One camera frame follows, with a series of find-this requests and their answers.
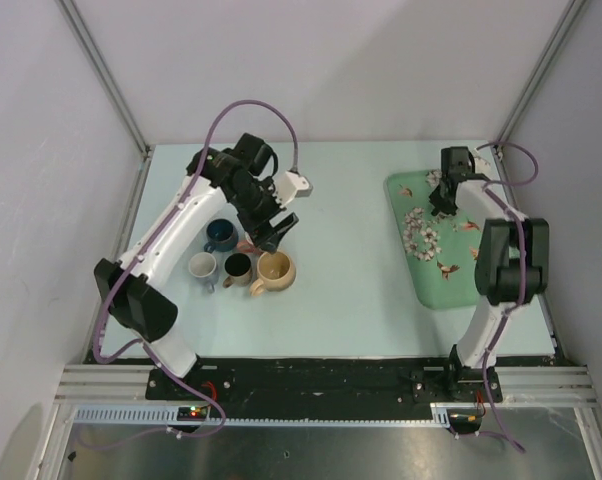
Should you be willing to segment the tan ceramic teapot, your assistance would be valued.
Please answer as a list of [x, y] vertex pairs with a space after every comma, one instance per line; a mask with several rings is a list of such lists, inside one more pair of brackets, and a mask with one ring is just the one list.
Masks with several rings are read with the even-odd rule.
[[256, 264], [257, 278], [250, 285], [251, 296], [264, 292], [281, 292], [296, 280], [297, 270], [290, 256], [283, 252], [263, 253]]

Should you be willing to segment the small blue-grey cup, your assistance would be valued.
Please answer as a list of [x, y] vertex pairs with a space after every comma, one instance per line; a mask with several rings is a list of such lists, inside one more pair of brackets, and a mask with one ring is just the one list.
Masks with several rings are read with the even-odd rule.
[[192, 256], [188, 262], [188, 271], [207, 293], [215, 292], [219, 279], [219, 268], [213, 254], [200, 252]]

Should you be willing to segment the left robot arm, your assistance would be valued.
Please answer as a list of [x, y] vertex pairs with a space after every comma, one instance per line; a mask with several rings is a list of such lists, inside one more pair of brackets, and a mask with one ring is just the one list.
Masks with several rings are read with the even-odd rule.
[[177, 193], [141, 239], [117, 260], [94, 268], [102, 314], [133, 332], [169, 372], [168, 387], [182, 399], [195, 397], [203, 376], [198, 356], [184, 340], [177, 306], [162, 292], [191, 242], [226, 205], [232, 205], [252, 244], [274, 253], [297, 223], [287, 211], [312, 192], [297, 168], [263, 171], [278, 157], [263, 139], [245, 133], [232, 148], [203, 147], [186, 169]]

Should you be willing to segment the brown striped cup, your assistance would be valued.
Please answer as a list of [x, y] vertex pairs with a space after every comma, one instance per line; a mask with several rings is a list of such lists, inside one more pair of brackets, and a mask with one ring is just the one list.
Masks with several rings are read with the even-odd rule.
[[253, 270], [252, 260], [244, 253], [234, 253], [230, 255], [224, 263], [226, 278], [223, 281], [223, 287], [231, 286], [245, 287], [252, 282]]

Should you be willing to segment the salmon pink mug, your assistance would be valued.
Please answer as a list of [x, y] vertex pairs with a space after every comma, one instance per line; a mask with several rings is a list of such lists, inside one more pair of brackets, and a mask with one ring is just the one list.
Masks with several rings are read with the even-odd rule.
[[239, 241], [236, 249], [240, 253], [244, 254], [259, 254], [260, 250], [248, 239]]

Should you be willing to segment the blue mug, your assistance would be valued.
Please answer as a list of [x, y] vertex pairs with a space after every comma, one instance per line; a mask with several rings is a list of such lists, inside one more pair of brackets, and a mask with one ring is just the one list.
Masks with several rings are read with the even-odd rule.
[[206, 253], [227, 253], [238, 244], [238, 231], [234, 224], [223, 218], [212, 220], [205, 229], [207, 242], [203, 247]]

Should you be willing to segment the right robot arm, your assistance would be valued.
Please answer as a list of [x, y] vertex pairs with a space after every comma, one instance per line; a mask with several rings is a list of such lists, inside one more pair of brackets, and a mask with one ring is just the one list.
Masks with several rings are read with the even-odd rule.
[[547, 288], [550, 228], [501, 199], [492, 190], [498, 182], [478, 170], [469, 148], [444, 148], [440, 158], [441, 178], [429, 197], [433, 212], [462, 210], [481, 227], [474, 270], [479, 301], [441, 381], [450, 398], [470, 401], [478, 391], [488, 396], [495, 390], [496, 347], [511, 316]]

